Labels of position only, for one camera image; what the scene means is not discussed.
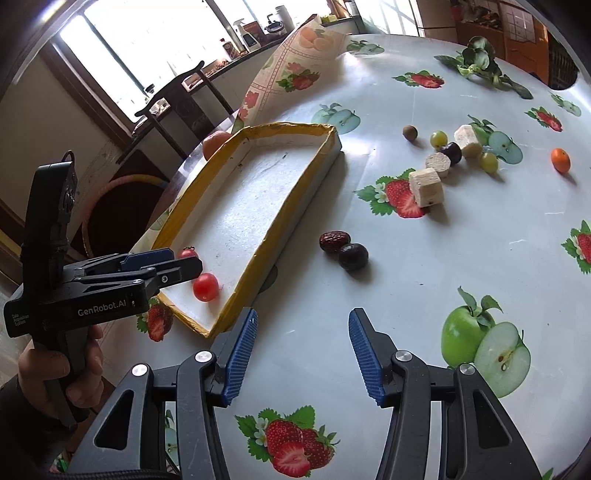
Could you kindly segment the person's left hand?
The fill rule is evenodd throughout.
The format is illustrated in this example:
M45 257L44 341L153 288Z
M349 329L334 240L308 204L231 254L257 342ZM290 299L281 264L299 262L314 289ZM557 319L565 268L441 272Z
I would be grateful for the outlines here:
M103 353L98 340L102 337L103 330L99 325L89 329L85 347L86 370L66 391L67 397L76 407L94 408L100 403L104 390ZM62 353L37 350L32 342L18 359L18 381L25 398L34 408L54 418L58 414L47 392L46 383L66 377L69 372L69 362Z

